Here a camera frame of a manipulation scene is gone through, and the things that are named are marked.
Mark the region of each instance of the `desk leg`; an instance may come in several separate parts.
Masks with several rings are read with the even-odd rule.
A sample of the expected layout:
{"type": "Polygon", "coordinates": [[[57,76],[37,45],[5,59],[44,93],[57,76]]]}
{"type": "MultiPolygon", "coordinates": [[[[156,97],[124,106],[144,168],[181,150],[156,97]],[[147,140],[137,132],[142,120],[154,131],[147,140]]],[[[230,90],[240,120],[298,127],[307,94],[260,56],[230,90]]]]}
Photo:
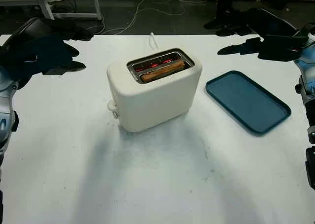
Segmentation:
{"type": "Polygon", "coordinates": [[[40,6],[40,9],[43,12],[45,18],[52,19],[52,20],[55,19],[53,16],[53,13],[50,10],[50,7],[49,7],[47,1],[41,1],[39,3],[39,6],[40,6]]]}

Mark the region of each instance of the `white table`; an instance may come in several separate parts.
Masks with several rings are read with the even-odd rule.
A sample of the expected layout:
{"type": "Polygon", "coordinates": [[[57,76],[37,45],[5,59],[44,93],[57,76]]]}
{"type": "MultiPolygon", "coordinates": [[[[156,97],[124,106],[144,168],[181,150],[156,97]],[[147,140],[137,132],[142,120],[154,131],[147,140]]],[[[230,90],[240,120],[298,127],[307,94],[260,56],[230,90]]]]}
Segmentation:
{"type": "Polygon", "coordinates": [[[101,19],[98,0],[94,0],[96,13],[52,13],[47,0],[0,0],[0,6],[23,6],[23,5],[39,5],[44,16],[49,19],[54,17],[82,17],[101,19]]]}
{"type": "Polygon", "coordinates": [[[17,92],[20,124],[0,184],[3,223],[313,223],[315,191],[304,165],[308,123],[294,90],[298,68],[255,54],[216,55],[244,37],[156,36],[159,46],[184,46],[200,59],[199,86],[189,113],[128,133],[106,108],[106,69],[124,53],[146,55],[148,39],[71,41],[87,69],[39,74],[17,92]],[[204,91],[230,70],[278,96],[292,115],[263,137],[248,134],[204,91]]]}

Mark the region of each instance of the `metal frame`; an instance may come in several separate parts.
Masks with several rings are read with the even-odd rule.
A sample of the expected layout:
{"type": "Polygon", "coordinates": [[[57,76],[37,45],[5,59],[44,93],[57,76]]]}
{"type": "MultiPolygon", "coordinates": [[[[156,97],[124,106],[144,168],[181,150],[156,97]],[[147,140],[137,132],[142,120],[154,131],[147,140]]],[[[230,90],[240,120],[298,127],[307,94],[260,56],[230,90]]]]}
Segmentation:
{"type": "Polygon", "coordinates": [[[45,15],[45,12],[47,12],[46,14],[49,16],[50,19],[54,19],[54,17],[57,18],[97,18],[99,20],[102,19],[102,14],[100,12],[100,8],[99,8],[99,2],[98,0],[94,0],[94,6],[95,6],[95,10],[96,13],[52,13],[50,8],[46,6],[46,4],[44,4],[45,6],[41,7],[43,14],[45,15]]]}

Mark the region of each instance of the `toaster slot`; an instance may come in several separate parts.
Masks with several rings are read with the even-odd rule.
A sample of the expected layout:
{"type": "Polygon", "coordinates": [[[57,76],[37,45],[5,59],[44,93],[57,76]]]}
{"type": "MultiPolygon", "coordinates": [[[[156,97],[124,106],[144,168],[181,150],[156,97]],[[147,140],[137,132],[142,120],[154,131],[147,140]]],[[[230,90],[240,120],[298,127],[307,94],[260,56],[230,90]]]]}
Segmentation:
{"type": "Polygon", "coordinates": [[[140,84],[161,79],[194,66],[194,62],[180,49],[171,49],[131,61],[127,67],[140,84]]]}

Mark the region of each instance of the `power cord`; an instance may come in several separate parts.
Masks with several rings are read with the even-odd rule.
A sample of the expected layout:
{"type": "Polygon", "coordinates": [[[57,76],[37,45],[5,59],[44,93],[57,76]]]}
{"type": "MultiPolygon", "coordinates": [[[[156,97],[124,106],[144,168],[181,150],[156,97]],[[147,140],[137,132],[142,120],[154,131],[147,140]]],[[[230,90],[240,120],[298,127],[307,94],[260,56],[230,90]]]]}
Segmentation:
{"type": "Polygon", "coordinates": [[[150,33],[150,36],[149,36],[149,46],[150,46],[153,50],[158,49],[158,44],[157,44],[156,38],[154,37],[154,33],[153,33],[153,32],[151,32],[151,33],[150,33]],[[153,39],[154,45],[156,46],[155,48],[151,45],[151,38],[153,39]]]}
{"type": "MultiPolygon", "coordinates": [[[[201,0],[201,1],[188,1],[188,0],[177,0],[179,1],[179,4],[180,4],[180,7],[182,9],[182,12],[180,13],[169,13],[169,12],[165,12],[165,11],[162,11],[162,10],[159,10],[159,9],[156,9],[156,8],[143,8],[143,9],[139,9],[140,5],[146,0],[141,0],[139,2],[139,4],[137,5],[137,8],[136,8],[136,11],[135,11],[135,14],[133,16],[133,19],[132,21],[124,28],[115,28],[115,29],[111,29],[111,30],[108,30],[108,31],[105,31],[105,32],[102,32],[100,34],[107,34],[109,32],[112,32],[112,31],[119,31],[117,33],[115,33],[115,35],[118,35],[118,34],[121,34],[123,32],[125,32],[127,29],[129,29],[130,27],[132,27],[136,21],[136,17],[137,15],[141,12],[141,11],[145,11],[145,10],[153,10],[153,11],[158,11],[158,12],[161,12],[161,13],[164,13],[166,15],[170,15],[170,16],[180,16],[180,15],[183,15],[185,13],[185,8],[183,7],[183,3],[185,4],[188,4],[188,5],[203,5],[202,3],[205,3],[206,0],[201,0]]],[[[164,1],[164,2],[155,2],[155,3],[158,3],[158,4],[166,4],[170,1],[173,1],[173,0],[167,0],[167,1],[164,1]]]]}

